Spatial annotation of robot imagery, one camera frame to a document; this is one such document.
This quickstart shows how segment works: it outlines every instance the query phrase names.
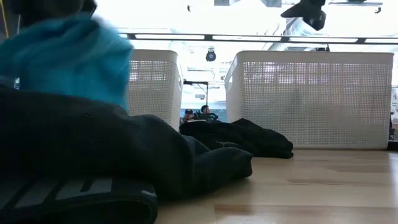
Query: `wooden surface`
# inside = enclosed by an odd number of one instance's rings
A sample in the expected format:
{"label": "wooden surface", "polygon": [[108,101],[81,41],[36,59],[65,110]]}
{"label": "wooden surface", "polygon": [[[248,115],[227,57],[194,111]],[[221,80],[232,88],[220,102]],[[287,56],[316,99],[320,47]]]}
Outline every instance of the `wooden surface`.
{"label": "wooden surface", "polygon": [[160,206],[156,224],[398,223],[398,154],[299,151],[253,159],[253,175],[206,197]]}

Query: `black clothing pile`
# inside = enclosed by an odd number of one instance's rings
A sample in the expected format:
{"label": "black clothing pile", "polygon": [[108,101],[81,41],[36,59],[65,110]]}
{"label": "black clothing pile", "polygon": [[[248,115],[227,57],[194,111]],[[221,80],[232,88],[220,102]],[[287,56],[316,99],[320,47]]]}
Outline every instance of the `black clothing pile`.
{"label": "black clothing pile", "polygon": [[[0,87],[0,104],[2,224],[154,223],[157,198],[249,177],[248,151],[262,143],[209,150],[154,116],[71,96]],[[285,151],[272,147],[252,152]]]}
{"label": "black clothing pile", "polygon": [[293,144],[285,136],[261,128],[246,119],[239,119],[233,123],[183,123],[180,133],[194,137],[211,150],[234,147],[250,152],[255,157],[293,157]]}

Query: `hood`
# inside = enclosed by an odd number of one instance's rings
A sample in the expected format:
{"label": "hood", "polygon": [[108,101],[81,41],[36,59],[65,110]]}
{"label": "hood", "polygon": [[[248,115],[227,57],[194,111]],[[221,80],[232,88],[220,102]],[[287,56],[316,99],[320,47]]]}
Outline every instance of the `hood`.
{"label": "hood", "polygon": [[21,66],[76,66],[131,49],[128,40],[88,14],[51,19],[22,30],[0,45],[0,72]]}

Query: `person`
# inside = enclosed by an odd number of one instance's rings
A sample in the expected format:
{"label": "person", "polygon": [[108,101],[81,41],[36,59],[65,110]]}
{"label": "person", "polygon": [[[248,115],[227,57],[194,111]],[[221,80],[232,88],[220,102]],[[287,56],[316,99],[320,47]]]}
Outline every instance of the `person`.
{"label": "person", "polygon": [[200,111],[201,111],[203,114],[210,114],[210,108],[209,108],[208,105],[203,105],[203,106],[200,108]]}
{"label": "person", "polygon": [[208,105],[203,105],[200,108],[200,111],[201,111],[201,118],[200,119],[206,120],[207,123],[217,121],[218,116],[216,114],[214,114],[214,113],[210,113],[210,108],[209,108]]}
{"label": "person", "polygon": [[192,119],[193,119],[193,111],[191,109],[186,109],[184,117],[180,119],[180,125]]}

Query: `white storage basket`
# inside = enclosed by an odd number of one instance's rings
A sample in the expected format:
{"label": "white storage basket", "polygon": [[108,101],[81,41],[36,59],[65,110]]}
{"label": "white storage basket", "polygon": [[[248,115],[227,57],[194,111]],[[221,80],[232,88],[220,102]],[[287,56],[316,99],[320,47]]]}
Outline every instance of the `white storage basket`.
{"label": "white storage basket", "polygon": [[178,130],[182,71],[171,50],[135,50],[130,61],[129,114],[153,114]]}
{"label": "white storage basket", "polygon": [[228,121],[301,148],[385,149],[393,54],[245,51],[225,78]]}

